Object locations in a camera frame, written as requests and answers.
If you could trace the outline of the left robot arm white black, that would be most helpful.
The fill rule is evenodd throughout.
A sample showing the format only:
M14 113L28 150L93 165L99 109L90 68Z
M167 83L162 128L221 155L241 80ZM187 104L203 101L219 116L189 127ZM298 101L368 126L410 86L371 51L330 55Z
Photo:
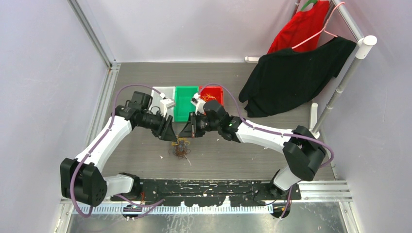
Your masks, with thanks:
M120 142L136 127L149 129L153 136L174 142L177 137L172 128L173 117L167 111L175 106L173 99L160 93L158 111L149 107L152 96L134 92L125 105L118 105L108 123L74 159L66 158L60 165L60 184L64 198L97 207L114 195L124 195L129 200L137 200L142 193L140 178L129 173L104 177L102 170L108 158Z

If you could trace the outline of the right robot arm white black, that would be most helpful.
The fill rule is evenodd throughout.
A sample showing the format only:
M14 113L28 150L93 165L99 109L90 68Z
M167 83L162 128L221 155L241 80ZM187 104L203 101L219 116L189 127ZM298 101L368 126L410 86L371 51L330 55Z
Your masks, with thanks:
M230 115L215 100L189 114L179 137L198 138L212 131L227 141L259 145L285 156L288 165L273 177L269 187L271 196L278 200L288 194L293 184L312 181L326 156L324 145L306 127L285 130L255 124Z

